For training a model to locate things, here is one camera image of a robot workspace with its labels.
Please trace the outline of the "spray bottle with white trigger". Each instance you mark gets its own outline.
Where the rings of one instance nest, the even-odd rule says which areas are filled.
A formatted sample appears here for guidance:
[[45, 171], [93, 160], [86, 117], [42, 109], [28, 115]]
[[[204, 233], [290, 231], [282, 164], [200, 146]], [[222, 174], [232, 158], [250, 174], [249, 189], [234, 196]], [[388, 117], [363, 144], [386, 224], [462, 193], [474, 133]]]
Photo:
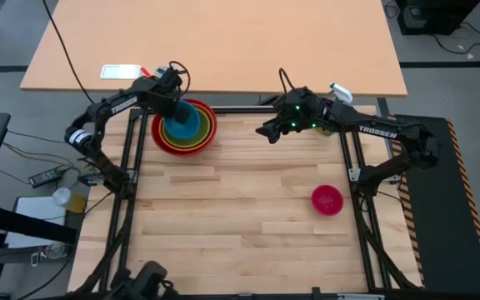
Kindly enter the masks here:
[[[348, 105], [350, 105], [352, 103], [353, 95], [345, 87], [343, 87], [343, 86], [341, 86], [341, 85], [339, 85], [335, 82], [331, 82], [329, 84], [329, 87], [332, 89], [330, 94], [332, 94], [335, 99], [344, 101]], [[319, 132], [320, 134], [322, 134], [323, 136], [326, 136], [326, 137], [330, 137], [333, 134], [333, 132], [328, 131], [327, 129], [323, 129], [322, 127], [317, 127], [316, 131]]]

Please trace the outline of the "blue bowl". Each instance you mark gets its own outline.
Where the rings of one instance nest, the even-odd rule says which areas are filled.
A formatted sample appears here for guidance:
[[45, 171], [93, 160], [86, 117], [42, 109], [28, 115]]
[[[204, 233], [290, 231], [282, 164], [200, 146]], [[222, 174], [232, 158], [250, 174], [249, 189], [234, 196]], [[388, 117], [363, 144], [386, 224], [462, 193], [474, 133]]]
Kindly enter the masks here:
[[174, 138], [182, 140], [194, 138], [201, 127], [200, 117], [197, 124], [181, 124], [175, 121], [175, 111], [171, 117], [165, 117], [163, 119], [166, 132], [172, 135]]

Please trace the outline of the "green bowl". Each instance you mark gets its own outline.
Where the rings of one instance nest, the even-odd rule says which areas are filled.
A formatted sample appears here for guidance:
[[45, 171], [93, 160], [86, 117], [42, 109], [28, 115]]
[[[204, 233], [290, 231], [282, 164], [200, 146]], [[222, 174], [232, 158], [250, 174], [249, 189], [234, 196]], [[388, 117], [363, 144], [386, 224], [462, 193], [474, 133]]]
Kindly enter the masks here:
[[191, 148], [202, 143], [211, 131], [209, 116], [193, 103], [181, 101], [176, 115], [165, 117], [162, 134], [176, 148]]

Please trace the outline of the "large red bowl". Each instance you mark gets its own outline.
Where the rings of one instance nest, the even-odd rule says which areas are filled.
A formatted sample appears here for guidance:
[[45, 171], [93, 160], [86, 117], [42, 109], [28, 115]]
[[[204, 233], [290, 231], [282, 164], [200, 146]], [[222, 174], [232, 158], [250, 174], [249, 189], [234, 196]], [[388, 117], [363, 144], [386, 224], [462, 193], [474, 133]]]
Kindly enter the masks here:
[[152, 140], [155, 142], [156, 146], [163, 150], [165, 153], [179, 156], [179, 157], [186, 157], [196, 155], [202, 152], [207, 146], [209, 146], [218, 130], [218, 121], [214, 111], [204, 102], [196, 100], [196, 99], [188, 99], [189, 103], [195, 106], [195, 108], [202, 113], [202, 115], [208, 120], [209, 122], [209, 129], [208, 133], [205, 134], [202, 141], [195, 146], [192, 147], [177, 147], [171, 144], [165, 136], [165, 127], [163, 118], [159, 115], [154, 115], [152, 118], [152, 125], [151, 125], [151, 136]]

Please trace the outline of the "clear bottle with yellow liquid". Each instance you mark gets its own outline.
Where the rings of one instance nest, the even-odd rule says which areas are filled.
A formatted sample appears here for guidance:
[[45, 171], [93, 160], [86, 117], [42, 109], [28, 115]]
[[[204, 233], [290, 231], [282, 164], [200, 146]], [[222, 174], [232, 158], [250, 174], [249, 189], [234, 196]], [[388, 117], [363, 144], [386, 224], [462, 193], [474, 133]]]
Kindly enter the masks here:
[[80, 194], [72, 192], [67, 187], [60, 187], [52, 194], [52, 200], [59, 207], [65, 208], [72, 213], [84, 213], [86, 207], [86, 198]]

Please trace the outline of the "black computer case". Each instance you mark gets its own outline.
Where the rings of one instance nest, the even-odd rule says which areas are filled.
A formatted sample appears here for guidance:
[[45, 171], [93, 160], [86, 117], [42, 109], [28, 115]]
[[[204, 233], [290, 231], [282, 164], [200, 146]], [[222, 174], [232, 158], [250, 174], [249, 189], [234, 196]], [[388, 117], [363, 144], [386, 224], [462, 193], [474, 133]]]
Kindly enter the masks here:
[[403, 35], [450, 35], [480, 0], [395, 0]]

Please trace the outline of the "large orange bowl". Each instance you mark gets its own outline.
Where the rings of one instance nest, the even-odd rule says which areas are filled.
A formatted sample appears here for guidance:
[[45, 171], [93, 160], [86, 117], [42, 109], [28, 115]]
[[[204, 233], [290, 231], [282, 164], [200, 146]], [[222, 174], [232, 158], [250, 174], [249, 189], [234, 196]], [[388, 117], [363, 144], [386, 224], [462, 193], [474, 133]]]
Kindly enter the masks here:
[[203, 116], [203, 114], [201, 112], [198, 111], [198, 114], [199, 114], [199, 117], [200, 117], [200, 129], [198, 131], [198, 133], [196, 134], [195, 137], [191, 138], [191, 139], [188, 139], [188, 140], [182, 140], [182, 139], [178, 139], [178, 138], [175, 138], [173, 137], [172, 135], [170, 135], [169, 133], [166, 132], [166, 129], [165, 129], [165, 136], [166, 136], [166, 139], [171, 143], [173, 144], [174, 146], [177, 146], [177, 147], [180, 147], [180, 148], [188, 148], [188, 147], [192, 147], [192, 146], [195, 146], [197, 145], [198, 143], [200, 143], [202, 140], [203, 140], [203, 137], [205, 136], [206, 133], [208, 133], [208, 129], [209, 129], [209, 122], [208, 120]]

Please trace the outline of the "small red bowl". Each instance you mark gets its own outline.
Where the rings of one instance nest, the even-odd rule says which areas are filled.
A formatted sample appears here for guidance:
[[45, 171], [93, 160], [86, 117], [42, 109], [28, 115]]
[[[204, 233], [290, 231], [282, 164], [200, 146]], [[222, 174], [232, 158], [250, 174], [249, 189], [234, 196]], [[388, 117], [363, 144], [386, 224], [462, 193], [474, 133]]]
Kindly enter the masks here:
[[320, 185], [312, 191], [311, 203], [318, 213], [334, 216], [343, 209], [343, 195], [334, 186]]

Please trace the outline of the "white paper sheet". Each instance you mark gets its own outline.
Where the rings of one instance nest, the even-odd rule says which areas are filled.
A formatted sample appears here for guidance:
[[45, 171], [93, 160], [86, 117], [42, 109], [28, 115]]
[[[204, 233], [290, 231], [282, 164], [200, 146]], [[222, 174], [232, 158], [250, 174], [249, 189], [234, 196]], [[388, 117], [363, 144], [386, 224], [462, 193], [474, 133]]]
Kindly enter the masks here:
[[[51, 197], [19, 197], [14, 212], [58, 225], [63, 225], [66, 217], [66, 209], [56, 205]], [[5, 243], [8, 248], [32, 248], [50, 245], [53, 240], [9, 232]]]

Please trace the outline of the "large black hazard striped mat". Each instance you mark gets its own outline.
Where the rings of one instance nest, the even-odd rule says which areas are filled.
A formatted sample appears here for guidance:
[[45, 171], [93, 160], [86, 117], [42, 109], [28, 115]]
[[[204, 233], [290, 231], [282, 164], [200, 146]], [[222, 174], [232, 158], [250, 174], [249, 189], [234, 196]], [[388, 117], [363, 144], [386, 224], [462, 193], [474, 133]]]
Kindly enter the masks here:
[[401, 176], [399, 196], [421, 283], [428, 291], [480, 296], [480, 220], [453, 123], [396, 114], [439, 139], [436, 167]]

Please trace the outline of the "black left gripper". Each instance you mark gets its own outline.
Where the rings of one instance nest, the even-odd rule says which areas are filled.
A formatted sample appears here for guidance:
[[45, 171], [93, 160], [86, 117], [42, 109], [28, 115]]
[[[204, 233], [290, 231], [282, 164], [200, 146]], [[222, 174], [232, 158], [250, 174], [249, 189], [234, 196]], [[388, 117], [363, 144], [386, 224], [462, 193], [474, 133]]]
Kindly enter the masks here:
[[165, 118], [174, 118], [181, 124], [197, 124], [198, 110], [190, 103], [178, 101], [183, 83], [178, 71], [172, 67], [159, 67], [152, 75], [156, 85], [152, 88], [153, 111]]

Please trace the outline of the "white rectangular card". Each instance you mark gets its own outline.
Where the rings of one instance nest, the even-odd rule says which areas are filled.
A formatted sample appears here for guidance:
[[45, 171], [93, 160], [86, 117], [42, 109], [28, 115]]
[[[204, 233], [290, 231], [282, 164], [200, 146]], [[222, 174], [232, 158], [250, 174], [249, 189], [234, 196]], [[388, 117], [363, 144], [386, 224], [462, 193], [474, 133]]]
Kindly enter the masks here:
[[141, 76], [138, 64], [105, 64], [102, 66], [100, 78], [105, 80], [129, 80]]

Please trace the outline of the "black power adapter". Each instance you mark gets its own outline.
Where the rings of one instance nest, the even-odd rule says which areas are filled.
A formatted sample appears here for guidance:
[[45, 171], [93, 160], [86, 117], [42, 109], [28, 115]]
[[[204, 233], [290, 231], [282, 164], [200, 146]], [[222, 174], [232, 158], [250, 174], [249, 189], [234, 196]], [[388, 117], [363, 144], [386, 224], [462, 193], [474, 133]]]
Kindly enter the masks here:
[[36, 175], [32, 175], [27, 180], [33, 188], [39, 188], [45, 184], [56, 182], [62, 177], [63, 172], [58, 167], [55, 167]]

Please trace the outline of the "light wooden desk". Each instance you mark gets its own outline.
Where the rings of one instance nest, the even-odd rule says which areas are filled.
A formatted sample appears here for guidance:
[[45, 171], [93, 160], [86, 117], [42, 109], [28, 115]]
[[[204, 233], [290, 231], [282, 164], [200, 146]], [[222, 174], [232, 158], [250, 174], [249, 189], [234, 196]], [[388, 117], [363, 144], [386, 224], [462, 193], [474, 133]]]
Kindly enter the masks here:
[[59, 0], [21, 82], [28, 91], [116, 91], [105, 64], [182, 63], [192, 93], [297, 86], [358, 97], [408, 91], [381, 0]]

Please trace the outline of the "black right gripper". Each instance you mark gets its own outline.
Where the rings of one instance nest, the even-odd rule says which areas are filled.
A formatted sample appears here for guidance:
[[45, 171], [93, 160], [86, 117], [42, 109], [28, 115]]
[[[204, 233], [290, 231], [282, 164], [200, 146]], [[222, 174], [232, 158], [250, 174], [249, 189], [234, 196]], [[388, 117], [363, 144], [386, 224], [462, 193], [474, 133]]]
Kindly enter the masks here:
[[328, 129], [328, 100], [304, 88], [296, 88], [280, 96], [274, 103], [277, 121], [265, 122], [256, 133], [267, 135], [270, 144], [276, 143], [281, 134], [301, 132], [307, 129]]

